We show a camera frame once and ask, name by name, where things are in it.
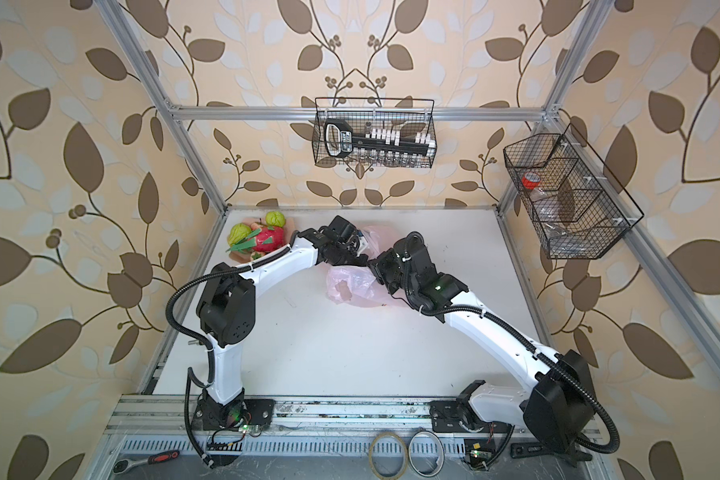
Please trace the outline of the pink plastic bag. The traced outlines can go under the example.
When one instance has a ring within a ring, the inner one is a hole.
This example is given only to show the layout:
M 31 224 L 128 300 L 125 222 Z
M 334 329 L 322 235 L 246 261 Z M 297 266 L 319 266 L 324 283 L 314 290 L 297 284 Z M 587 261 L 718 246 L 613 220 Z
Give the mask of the pink plastic bag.
M 367 225 L 359 230 L 361 253 L 370 259 L 377 258 L 402 238 L 402 234 L 389 225 Z M 358 308 L 397 306 L 386 288 L 367 267 L 331 266 L 326 274 L 326 296 L 335 304 Z

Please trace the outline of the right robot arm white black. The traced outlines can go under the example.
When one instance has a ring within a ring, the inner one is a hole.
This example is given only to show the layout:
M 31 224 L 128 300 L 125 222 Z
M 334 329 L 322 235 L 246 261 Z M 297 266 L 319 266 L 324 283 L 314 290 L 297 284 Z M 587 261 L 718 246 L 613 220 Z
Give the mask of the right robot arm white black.
M 467 394 L 468 410 L 479 420 L 523 425 L 557 454 L 576 445 L 601 454 L 618 451 L 618 428 L 597 399 L 583 357 L 573 350 L 561 354 L 525 335 L 464 282 L 438 271 L 420 233 L 397 241 L 368 267 L 389 294 L 402 293 L 411 309 L 469 337 L 517 380 L 516 393 L 482 383 Z

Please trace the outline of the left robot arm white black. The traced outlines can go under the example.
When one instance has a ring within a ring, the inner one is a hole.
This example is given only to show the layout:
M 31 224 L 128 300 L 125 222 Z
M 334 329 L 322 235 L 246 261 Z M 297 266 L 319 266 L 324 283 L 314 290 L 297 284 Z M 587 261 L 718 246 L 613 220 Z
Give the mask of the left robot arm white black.
M 318 229 L 295 231 L 281 246 L 237 266 L 224 262 L 210 273 L 179 288 L 168 300 L 165 316 L 177 332 L 200 343 L 208 358 L 208 378 L 200 381 L 187 371 L 185 393 L 200 389 L 197 412 L 206 429 L 236 428 L 242 424 L 264 426 L 271 421 L 273 403 L 245 405 L 242 382 L 242 342 L 256 323 L 257 299 L 278 283 L 321 263 L 365 267 L 368 256 L 363 234 L 341 216 Z M 192 330 L 175 318 L 182 296 L 200 287 L 196 315 L 200 329 Z

